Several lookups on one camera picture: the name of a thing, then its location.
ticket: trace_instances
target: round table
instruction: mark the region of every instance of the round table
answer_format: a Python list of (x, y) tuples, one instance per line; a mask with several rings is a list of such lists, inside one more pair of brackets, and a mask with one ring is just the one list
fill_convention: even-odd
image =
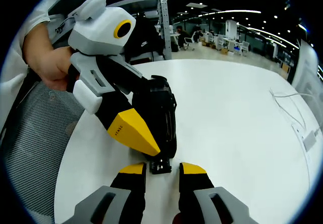
[[(238, 63), (170, 60), (136, 65), (146, 78), (168, 79), (177, 101), (177, 153), (170, 174), (146, 176), (142, 223), (172, 223), (179, 212), (179, 163), (199, 165), (215, 187), (244, 202), (259, 223), (286, 223), (303, 203), (309, 179), (321, 163), (322, 135), (306, 153), (290, 117), (269, 89), (295, 89), (278, 74)], [(307, 125), (318, 123), (301, 96), (294, 96)], [(289, 98), (280, 99), (297, 114)], [(65, 150), (55, 191), (55, 221), (74, 214), (77, 203), (102, 185), (109, 186), (123, 167), (143, 161), (141, 153), (112, 139), (94, 115), (84, 112)]]

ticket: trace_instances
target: robot eye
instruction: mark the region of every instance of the robot eye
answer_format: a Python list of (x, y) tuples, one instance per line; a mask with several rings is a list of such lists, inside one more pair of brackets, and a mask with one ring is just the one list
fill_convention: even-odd
[(131, 29), (131, 21), (130, 20), (122, 21), (115, 29), (115, 32), (114, 32), (115, 38), (124, 37), (130, 31), (130, 29)]

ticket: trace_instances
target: charger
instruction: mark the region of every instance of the charger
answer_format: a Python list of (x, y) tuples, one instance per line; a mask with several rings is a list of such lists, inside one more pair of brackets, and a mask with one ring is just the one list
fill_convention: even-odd
[(315, 144), (315, 142), (316, 142), (316, 137), (315, 137), (314, 131), (312, 130), (303, 139), (303, 144), (306, 149), (306, 152), (308, 152), (312, 148), (312, 146)]

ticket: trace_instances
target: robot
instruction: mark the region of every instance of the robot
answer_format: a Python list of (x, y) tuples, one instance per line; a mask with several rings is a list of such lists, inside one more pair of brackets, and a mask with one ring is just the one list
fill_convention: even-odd
[[(119, 55), (136, 20), (105, 0), (87, 0), (71, 15), (75, 25), (68, 44), (68, 91), (107, 133), (145, 154), (153, 174), (171, 172), (176, 153), (176, 101), (167, 79), (145, 79)], [(132, 91), (132, 105), (125, 94)], [(75, 207), (65, 223), (141, 223), (145, 210), (146, 164), (120, 170), (111, 186), (102, 186)], [(256, 223), (248, 207), (222, 187), (214, 188), (199, 166), (180, 164), (181, 223)]]
[[(105, 0), (87, 0), (71, 14), (76, 23), (68, 44), (77, 52), (67, 90), (111, 137), (144, 153), (153, 174), (169, 173), (176, 153), (175, 97), (166, 78), (147, 80), (118, 55), (136, 20), (122, 8), (105, 7)], [(121, 91), (134, 93), (132, 105)]]

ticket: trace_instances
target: white robot head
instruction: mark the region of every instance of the white robot head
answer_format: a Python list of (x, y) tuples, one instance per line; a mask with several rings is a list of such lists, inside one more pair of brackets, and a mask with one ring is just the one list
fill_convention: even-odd
[(119, 7), (105, 7), (105, 0), (87, 0), (71, 15), (76, 23), (68, 44), (86, 55), (117, 55), (122, 51), (136, 24)]

